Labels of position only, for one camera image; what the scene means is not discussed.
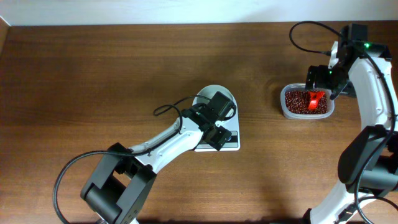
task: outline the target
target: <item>black cable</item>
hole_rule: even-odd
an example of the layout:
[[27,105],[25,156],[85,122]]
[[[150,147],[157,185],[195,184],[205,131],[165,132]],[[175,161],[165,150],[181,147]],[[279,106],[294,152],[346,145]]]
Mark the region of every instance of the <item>black cable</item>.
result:
[[[177,106],[179,103],[181,103],[181,102],[183,102],[183,101],[185,101],[185,100],[187,100],[187,99],[190,99],[190,98],[203,98],[203,99],[206,99],[206,100],[210,101],[210,98],[208,98],[208,97],[200,96],[200,95],[193,95],[193,96],[187,96],[187,97],[185,97],[185,98],[182,98],[181,100],[178,100],[177,102],[175,102],[173,105],[174,105],[174,106]],[[159,112],[159,113],[157,113],[157,114],[155,115],[155,111],[159,110],[159,108],[157,108],[157,109],[154,111],[154,116],[159,116],[159,115],[161,115],[161,114],[163,114],[163,113],[166,113],[166,112],[167,112],[169,109],[171,109],[171,108],[172,108],[172,106],[169,106],[167,109],[165,109],[165,110],[163,110],[163,111],[161,111],[161,112]]]
[[[155,146],[152,146],[148,149],[146,149],[145,151],[142,152],[132,152],[132,153],[123,153],[123,152],[111,152],[111,151],[91,151],[91,152],[85,152],[83,154],[80,154],[79,156],[74,157],[72,160],[70,160],[61,170],[61,172],[59,173],[55,184],[54,184],[54,189],[53,189],[53,197],[52,197],[52,202],[53,202],[53,206],[55,209],[55,213],[57,214],[57,216],[59,217],[59,219],[61,220],[62,223],[64,224],[70,224],[70,222],[63,216],[59,206],[58,206],[58,189],[61,183],[61,180],[63,178],[63,176],[65,175],[66,171],[70,168],[70,166],[72,166],[75,162],[77,162],[78,160],[82,159],[82,158],[86,158],[88,156],[94,156],[94,155],[114,155],[114,156],[123,156],[123,157],[136,157],[136,156],[141,156],[141,155],[145,155],[150,153],[151,151],[153,151],[154,149],[156,149],[157,147],[159,147],[160,145],[162,145],[163,143],[165,143],[166,141],[168,141],[170,138],[174,137],[176,134],[178,134],[181,129],[182,129],[182,114],[181,111],[175,106],[181,102],[183,102],[184,100],[187,100],[189,98],[195,98],[195,97],[199,97],[199,98],[204,98],[206,100],[210,100],[209,98],[205,97],[205,96],[188,96],[186,98],[183,98],[181,100],[178,100],[174,105],[163,105],[160,106],[158,108],[156,108],[153,112],[154,116],[159,116],[163,113],[165,113],[166,111],[168,111],[171,108],[174,108],[177,113],[178,113],[178,117],[180,118],[180,126],[178,127],[178,129],[171,134],[169,137],[165,138],[163,141],[161,141],[160,143],[156,144]],[[168,107],[166,110],[161,111],[160,113],[156,113],[156,111]]]
[[338,35],[338,36],[341,36],[341,34],[340,34],[339,32],[337,32],[336,30],[332,29],[331,27],[326,26],[326,25],[324,25],[324,24],[322,24],[322,23],[320,23],[320,22],[315,22],[315,21],[302,21],[302,22],[298,22],[298,23],[294,24],[294,25],[292,26],[292,28],[290,29],[290,31],[289,31],[289,39],[290,39],[291,43],[292,43],[296,48],[298,48],[298,49],[300,49],[300,50],[303,50],[303,51],[305,51],[305,52],[317,53],[317,54],[324,54],[324,55],[330,56],[330,55],[331,55],[331,52],[330,52],[330,51],[308,50],[308,49],[305,49],[305,48],[302,48],[302,47],[298,46],[298,45],[294,42],[294,40],[293,40],[293,30],[294,30],[294,28],[296,28],[298,25],[301,25],[301,24],[315,24],[315,25],[321,26],[321,27],[323,27],[323,28],[325,28],[325,29],[328,29],[329,31],[331,31],[332,33],[334,33],[334,34],[336,34],[336,35]]
[[93,156],[93,155],[114,155],[114,156],[125,156],[125,157],[134,157],[134,156],[140,156],[143,154],[146,154],[147,152],[137,152],[137,153],[123,153],[123,152],[111,152],[111,151],[91,151],[91,152],[85,152],[83,154],[80,154],[79,156],[76,156],[72,160],[70,160],[61,170],[59,173],[55,184],[54,184],[54,190],[53,190],[53,195],[52,195],[52,203],[55,209],[55,213],[58,215],[59,219],[61,220],[62,223],[64,224],[70,224],[68,220],[63,216],[59,206],[58,206],[58,188],[60,186],[62,177],[65,175],[66,171],[69,169],[70,166],[72,166],[75,162],[77,162],[79,159],[88,157],[88,156]]
[[[169,108],[167,108],[165,111],[161,111],[160,113],[156,113],[156,111],[158,111],[158,110],[160,110],[160,109],[162,109],[162,108],[165,108],[166,106],[168,106]],[[158,107],[158,108],[156,108],[156,109],[154,110],[153,114],[154,114],[154,116],[159,116],[159,115],[165,113],[166,111],[168,111],[168,110],[171,109],[171,108],[174,108],[174,109],[177,111],[178,117],[180,118],[180,126],[178,127],[178,132],[181,134],[181,129],[182,129],[182,114],[181,114],[181,111],[180,111],[176,106],[174,106],[174,105],[163,105],[163,106],[160,106],[160,107]]]
[[[295,27],[297,27],[298,25],[300,25],[300,24],[315,24],[315,25],[318,25],[318,26],[321,26],[321,27],[323,27],[323,28],[328,29],[329,31],[331,31],[332,33],[336,34],[336,35],[339,36],[339,37],[344,38],[344,36],[343,36],[342,34],[340,34],[340,33],[337,32],[336,30],[334,30],[334,29],[332,29],[331,27],[326,26],[326,25],[324,25],[324,24],[322,24],[322,23],[320,23],[320,22],[315,22],[315,21],[303,21],[303,22],[298,22],[298,23],[296,23],[296,24],[290,29],[290,32],[289,32],[290,41],[291,41],[292,44],[295,45],[298,49],[303,50],[303,51],[306,51],[306,52],[331,55],[331,52],[330,52],[330,51],[329,51],[329,52],[320,52],[320,51],[314,51],[314,50],[307,50],[307,49],[303,49],[302,47],[298,46],[298,45],[293,41],[292,32],[293,32],[293,29],[294,29]],[[359,198],[358,198],[358,197],[359,197],[359,196],[358,196],[358,195],[359,195],[359,185],[360,185],[362,176],[363,176],[363,174],[364,174],[364,172],[365,172],[365,170],[366,170],[366,167],[369,165],[369,163],[370,163],[370,161],[372,160],[373,156],[377,153],[378,150],[382,149],[382,147],[384,147],[384,146],[387,144],[388,140],[390,140],[391,136],[393,135],[393,132],[394,132],[394,130],[395,130],[395,125],[396,125],[396,118],[397,118],[397,115],[396,115],[396,112],[395,112],[394,102],[393,102],[393,100],[392,100],[391,92],[390,92],[390,89],[389,89],[389,87],[388,87],[388,85],[387,85],[386,79],[384,78],[384,74],[380,71],[380,68],[379,68],[378,65],[374,62],[374,60],[369,56],[368,53],[366,53],[365,51],[362,51],[361,49],[358,49],[358,48],[355,46],[355,44],[353,44],[353,47],[354,47],[356,50],[362,52],[362,53],[364,54],[364,56],[370,61],[370,63],[371,63],[372,66],[374,67],[374,69],[376,70],[376,72],[377,72],[377,74],[378,74],[378,76],[379,76],[379,78],[380,78],[380,80],[381,80],[381,82],[382,82],[383,88],[384,88],[384,90],[386,91],[387,99],[388,99],[388,102],[389,102],[389,104],[390,104],[390,110],[391,110],[391,127],[390,127],[389,133],[388,133],[387,136],[383,139],[383,141],[380,142],[379,145],[377,145],[377,147],[375,148],[375,150],[373,150],[373,152],[372,152],[372,153],[369,155],[369,157],[366,159],[365,164],[362,166],[361,171],[360,171],[360,173],[358,174],[358,176],[357,176],[357,178],[356,178],[356,180],[355,180],[354,203],[355,203],[356,209],[357,209],[359,215],[361,216],[361,218],[362,218],[366,223],[368,223],[368,224],[374,224],[371,220],[369,220],[369,219],[366,217],[366,215],[365,215],[364,212],[362,211],[361,207],[359,206]],[[375,198],[375,199],[378,199],[378,200],[381,200],[380,197],[377,197],[377,196],[374,196],[374,198]],[[394,204],[393,202],[391,202],[390,204],[391,204],[394,208],[397,208],[397,205]]]
[[397,211],[398,211],[398,205],[396,205],[394,202],[384,198],[384,197],[378,197],[378,196],[368,196],[368,197],[363,197],[359,199],[359,202],[363,202],[365,200],[371,200],[371,199],[376,199],[376,200],[380,200],[383,202],[387,202],[388,204],[390,204],[391,206],[393,206]]

